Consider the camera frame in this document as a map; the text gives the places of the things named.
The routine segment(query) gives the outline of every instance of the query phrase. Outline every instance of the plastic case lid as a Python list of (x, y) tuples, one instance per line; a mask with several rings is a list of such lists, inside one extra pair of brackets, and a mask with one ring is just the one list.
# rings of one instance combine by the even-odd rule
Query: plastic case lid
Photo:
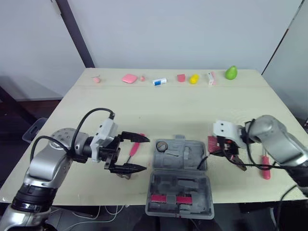
[[(163, 147), (162, 150), (166, 150), (160, 152), (157, 145), (164, 145), (163, 142), (167, 144), (167, 147)], [(156, 141), (153, 169), (185, 172), (206, 171), (206, 161), (197, 169), (205, 155), (205, 144), (201, 141), (187, 141), (183, 135), (176, 135), (173, 140), (159, 139)]]

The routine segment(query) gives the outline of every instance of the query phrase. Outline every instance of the white wall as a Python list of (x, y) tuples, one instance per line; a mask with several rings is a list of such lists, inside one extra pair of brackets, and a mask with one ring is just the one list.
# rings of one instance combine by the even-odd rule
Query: white wall
[(14, 98), (62, 98), (84, 68), (50, 0), (0, 1), (0, 86)]
[(298, 118), (308, 118), (308, 1), (305, 1), (263, 77)]
[(301, 0), (69, 0), (97, 67), (262, 72)]

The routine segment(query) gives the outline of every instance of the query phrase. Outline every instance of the table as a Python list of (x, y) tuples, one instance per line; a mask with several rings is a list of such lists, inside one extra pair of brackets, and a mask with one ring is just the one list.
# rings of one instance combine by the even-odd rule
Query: table
[[(304, 145), (307, 134), (291, 112), (255, 70), (239, 70), (235, 80), (224, 78), (224, 70), (214, 70), (216, 86), (207, 85), (205, 74), (212, 70), (141, 70), (141, 69), (86, 69), (71, 90), (54, 110), (38, 135), (51, 135), (61, 128), (75, 128), (83, 115), (96, 107), (110, 108), (115, 112), (118, 133), (121, 131), (142, 132), (151, 140), (142, 143), (131, 162), (148, 169), (122, 179), (104, 170), (103, 163), (73, 163), (58, 190), (54, 205), (144, 205), (148, 191), (151, 161), (155, 140), (172, 139), (176, 134), (186, 139), (203, 141), (212, 134), (216, 119), (239, 125), (261, 115), (272, 115), (286, 125)], [(145, 82), (132, 85), (121, 81), (127, 74), (144, 75)], [(199, 74), (196, 85), (177, 81), (177, 74)], [(101, 83), (92, 78), (100, 75)], [(166, 77), (168, 83), (153, 86), (152, 80)], [(91, 115), (81, 131), (92, 135), (108, 113)], [(40, 141), (37, 151), (47, 141)], [(126, 161), (132, 144), (121, 143), (119, 164)], [(11, 202), (23, 182), (29, 166), (30, 148), (26, 150), (0, 191), (2, 202)], [(252, 145), (252, 155), (257, 161), (261, 145)], [(247, 163), (244, 150), (240, 158)], [(214, 203), (241, 203), (276, 201), (292, 185), (293, 180), (284, 170), (272, 169), (270, 180), (264, 180), (260, 171), (248, 167), (246, 172), (231, 165), (225, 158), (211, 156), (208, 171)], [(305, 199), (295, 189), (286, 200)]]

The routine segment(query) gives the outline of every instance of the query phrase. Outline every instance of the round gauge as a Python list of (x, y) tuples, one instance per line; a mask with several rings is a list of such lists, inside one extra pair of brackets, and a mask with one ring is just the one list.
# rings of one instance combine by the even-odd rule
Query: round gauge
[(160, 152), (163, 153), (165, 150), (168, 149), (168, 144), (164, 141), (160, 141), (156, 144), (156, 149)]

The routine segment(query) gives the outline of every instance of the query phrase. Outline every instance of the gray toolbox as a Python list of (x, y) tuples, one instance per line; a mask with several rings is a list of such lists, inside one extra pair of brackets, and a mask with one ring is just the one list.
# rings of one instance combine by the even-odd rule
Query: gray toolbox
[(213, 219), (211, 185), (205, 175), (205, 144), (187, 141), (177, 135), (174, 140), (159, 139), (155, 144), (153, 173), (145, 206), (149, 216)]

